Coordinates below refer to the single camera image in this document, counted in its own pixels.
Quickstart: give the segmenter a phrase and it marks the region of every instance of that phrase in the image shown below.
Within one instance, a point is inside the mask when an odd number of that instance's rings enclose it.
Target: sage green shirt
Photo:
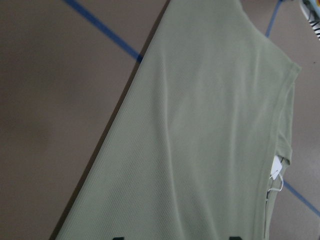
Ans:
[[[300,70],[238,0],[171,0],[57,239],[268,239]]]

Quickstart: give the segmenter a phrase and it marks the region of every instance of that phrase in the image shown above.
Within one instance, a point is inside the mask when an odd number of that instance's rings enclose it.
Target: light green garment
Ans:
[[[268,239],[300,70],[240,1],[171,0],[57,239]]]

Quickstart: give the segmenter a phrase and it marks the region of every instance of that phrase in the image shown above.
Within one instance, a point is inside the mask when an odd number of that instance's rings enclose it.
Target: white tag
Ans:
[[[278,174],[280,173],[282,169],[282,164],[280,162],[280,159],[277,155],[274,156],[273,159],[273,164],[272,164],[272,168],[271,168],[271,177],[273,180],[275,180],[278,176]]]

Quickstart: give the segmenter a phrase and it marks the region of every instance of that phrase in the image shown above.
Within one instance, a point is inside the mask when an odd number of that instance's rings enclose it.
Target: blue tape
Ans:
[[[274,25],[274,22],[275,22],[275,19],[276,19],[276,16],[277,16],[277,13],[278,13],[278,10],[282,4],[283,0],[279,0],[274,8],[274,11],[273,11],[273,14],[272,14],[272,17],[271,17],[271,20],[270,20],[270,23],[269,23],[269,26],[266,30],[266,33],[265,33],[265,36],[268,38],[270,36],[270,32],[271,32],[271,29]]]
[[[118,44],[123,50],[125,50],[129,55],[131,55],[137,62],[141,63],[143,56],[137,53],[132,47],[130,47],[124,40],[117,36],[112,30],[110,30],[106,25],[104,25],[99,19],[92,15],[88,10],[81,6],[75,0],[63,0],[68,5],[70,5],[79,14],[85,17],[90,23],[97,27],[101,32],[107,35],[111,40]]]
[[[289,183],[284,181],[283,185],[295,195],[301,202],[303,202],[312,212],[314,212],[318,217],[320,217],[320,211],[316,209],[310,202],[308,202],[300,193],[298,193]]]

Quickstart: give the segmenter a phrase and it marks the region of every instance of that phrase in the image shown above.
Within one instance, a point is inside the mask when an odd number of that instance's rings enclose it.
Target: gray floor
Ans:
[[[167,1],[78,2],[143,54]],[[243,1],[263,33],[276,2]],[[139,64],[63,0],[0,1],[0,33],[0,239],[45,240],[83,182]],[[270,39],[302,67],[293,163],[284,179],[320,210],[320,42],[297,0],[282,4]],[[270,240],[319,237],[319,215],[285,187]]]

